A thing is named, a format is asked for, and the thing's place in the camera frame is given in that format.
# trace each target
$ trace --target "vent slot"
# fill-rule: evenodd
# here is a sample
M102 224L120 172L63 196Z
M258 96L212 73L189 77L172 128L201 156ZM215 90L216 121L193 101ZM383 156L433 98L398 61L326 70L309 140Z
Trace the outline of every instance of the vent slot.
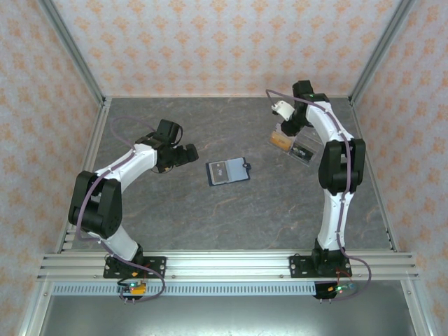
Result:
M158 293L161 285L149 283L146 294ZM117 295L120 287L116 283L59 282L53 288L56 296L110 296ZM316 287L312 281L301 282L262 282L262 283L167 283L163 295L167 296L257 296L257 295L315 295Z

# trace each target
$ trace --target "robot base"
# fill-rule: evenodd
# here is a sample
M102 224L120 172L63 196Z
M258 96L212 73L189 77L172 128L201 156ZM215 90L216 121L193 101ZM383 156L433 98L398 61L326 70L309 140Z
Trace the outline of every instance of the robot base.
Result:
M165 277L167 267L166 257L143 257L143 262L139 262L139 264L149 267L158 272L163 278ZM158 276L154 275L154 273L143 272L141 269L129 266L114 257L107 257L103 277L105 279L142 279L143 277L147 279L158 279Z
M340 277L351 277L349 259L340 250L323 250L317 239L311 255L293 255L289 257L289 270L291 278L334 278L337 271L342 271Z

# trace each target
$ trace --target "metal rail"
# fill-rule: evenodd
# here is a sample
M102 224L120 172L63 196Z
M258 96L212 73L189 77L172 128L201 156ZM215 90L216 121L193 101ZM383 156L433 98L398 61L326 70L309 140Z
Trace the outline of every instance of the metal rail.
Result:
M168 257L167 281L321 281L334 278L292 279L288 257L310 251L154 251L145 256ZM372 279L406 280L419 273L411 253L382 250L347 251L364 259L372 268ZM38 281L108 281L103 279L105 252L63 252L44 256ZM352 262L353 277L366 280L368 271Z

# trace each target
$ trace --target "gray marble surface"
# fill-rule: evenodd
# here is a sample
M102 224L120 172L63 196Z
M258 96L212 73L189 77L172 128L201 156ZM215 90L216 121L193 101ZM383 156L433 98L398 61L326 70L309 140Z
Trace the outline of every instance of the gray marble surface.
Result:
M356 134L347 99L331 99L346 129ZM195 144L199 160L168 174L142 174L122 196L129 235L144 249L312 249L323 214L317 171L268 142L279 121L264 98L113 99L108 121L135 116L154 127L161 118L183 127L181 144ZM135 141L148 130L122 120L117 127ZM102 168L126 153L106 125L95 162ZM251 180L210 187L206 162L245 157ZM371 176L365 169L349 209L348 249L389 249ZM98 249L75 241L74 249Z

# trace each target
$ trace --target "wall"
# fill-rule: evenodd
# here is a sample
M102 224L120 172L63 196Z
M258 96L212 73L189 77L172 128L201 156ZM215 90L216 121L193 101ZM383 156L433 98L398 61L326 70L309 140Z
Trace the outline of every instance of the wall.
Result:
M105 95L351 93L399 0L55 0Z
M448 6L418 1L357 112L391 222L448 330Z
M0 22L0 334L16 335L97 104L37 1L1 1Z

